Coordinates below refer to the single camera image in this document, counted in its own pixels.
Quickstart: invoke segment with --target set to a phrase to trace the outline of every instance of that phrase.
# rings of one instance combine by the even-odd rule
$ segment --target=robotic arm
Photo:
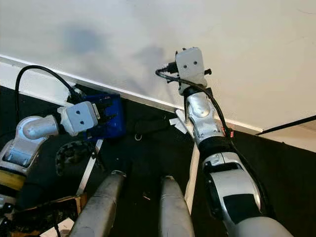
[[[23,187],[42,143],[50,136],[58,135],[60,129],[65,129],[71,136],[76,136],[79,132],[96,126],[98,120],[95,110],[96,107],[85,101],[71,107],[58,108],[59,119],[53,115],[44,118],[30,116],[18,123],[15,138],[7,142],[0,152],[0,210],[2,212],[6,212],[6,209],[8,212],[11,211],[15,197]]]
[[[292,236],[261,212],[259,189],[230,141],[230,130],[210,88],[206,89],[206,73],[210,70],[204,71],[202,53],[196,47],[176,53],[175,62],[156,70],[168,82],[179,82],[186,122],[193,126],[193,139],[200,151],[211,215],[224,222],[230,236]],[[214,119],[215,110],[224,132]]]

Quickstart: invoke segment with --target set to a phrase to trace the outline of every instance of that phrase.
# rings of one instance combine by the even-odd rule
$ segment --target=blue container
[[[104,93],[84,96],[83,99],[95,104],[101,117],[96,127],[88,129],[84,133],[85,140],[97,141],[98,139],[117,138],[126,134],[120,95]]]

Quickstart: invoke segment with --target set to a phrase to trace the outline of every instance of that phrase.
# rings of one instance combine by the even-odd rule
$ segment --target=silver cylinder
[[[239,222],[235,231],[229,235],[235,237],[293,237],[278,221],[269,217],[252,217]]]
[[[195,236],[188,206],[178,183],[171,176],[163,180],[159,222],[161,237]]]
[[[58,123],[53,115],[48,115],[27,123],[23,127],[23,134],[31,140],[43,136],[58,135]]]
[[[76,220],[70,237],[106,237],[109,235],[124,179],[124,173],[113,171],[102,182]]]

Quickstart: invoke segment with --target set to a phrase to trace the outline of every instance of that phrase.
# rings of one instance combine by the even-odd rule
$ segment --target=white baseboard
[[[0,54],[0,85],[8,87],[10,89],[14,89],[15,80],[21,68],[33,64],[34,63]],[[104,83],[95,82],[90,79],[78,77],[76,75],[61,72],[59,70],[52,70],[59,74],[63,79],[65,79],[69,83],[80,84],[100,91],[118,93],[121,95],[122,98],[129,99],[131,101],[135,101],[148,106],[152,106],[158,109],[166,110],[169,112],[174,112],[176,109],[183,110],[183,107],[170,104],[165,101],[155,99],[153,97],[144,96],[128,90],[113,87]],[[40,71],[30,71],[25,72],[24,77],[26,78],[21,80],[20,93],[61,106],[69,105],[69,103],[66,102],[66,99],[68,97],[67,89],[63,86],[63,84],[61,84],[52,76],[48,76],[46,73]],[[226,123],[234,130],[246,132],[249,134],[256,134],[263,131],[261,128],[230,119],[227,119]]]

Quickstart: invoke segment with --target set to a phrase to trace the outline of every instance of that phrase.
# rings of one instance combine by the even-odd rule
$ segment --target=floor
[[[13,90],[0,88],[0,134],[15,129],[13,98]],[[20,103],[22,118],[57,107],[27,96],[21,96]],[[169,119],[175,115],[128,100],[123,100],[123,106],[127,135],[105,142],[101,149],[107,171],[124,160],[132,162],[131,173],[118,201],[111,236],[157,236],[160,177],[172,174],[182,191],[185,190],[193,142],[189,135],[182,134],[174,127],[135,141],[136,122]],[[14,133],[9,133],[0,137],[0,147],[13,136]],[[55,154],[63,144],[77,139],[60,135],[43,144],[39,160],[21,192],[21,206],[76,193],[87,159],[68,168],[63,177],[58,177],[55,173]],[[277,219],[296,237],[316,236],[316,154],[240,132],[235,133],[234,140],[266,186]],[[96,167],[93,169],[86,189],[89,195],[106,175]],[[223,224],[208,214],[201,171],[197,176],[192,220],[197,237],[226,236]]]

